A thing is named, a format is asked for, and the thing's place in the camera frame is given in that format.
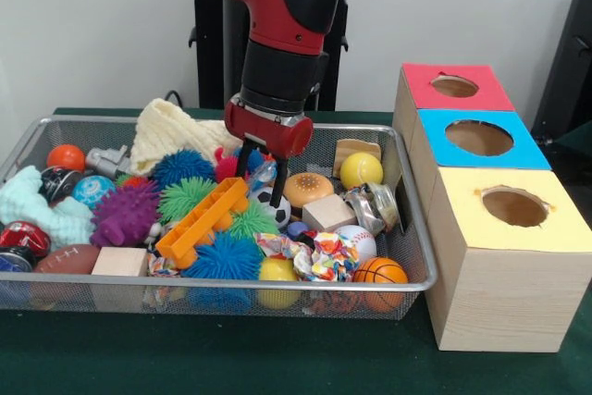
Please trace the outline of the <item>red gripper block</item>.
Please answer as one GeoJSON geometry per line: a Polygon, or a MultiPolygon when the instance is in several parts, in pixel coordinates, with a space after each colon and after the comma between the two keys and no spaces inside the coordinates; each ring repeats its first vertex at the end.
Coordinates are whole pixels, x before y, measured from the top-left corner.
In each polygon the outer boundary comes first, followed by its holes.
{"type": "Polygon", "coordinates": [[[270,205],[278,208],[288,178],[288,158],[304,152],[313,136],[313,121],[303,113],[283,117],[257,110],[235,95],[225,106],[225,124],[230,134],[243,140],[236,168],[237,177],[246,178],[254,143],[264,146],[270,154],[279,158],[270,199],[270,205]]]}

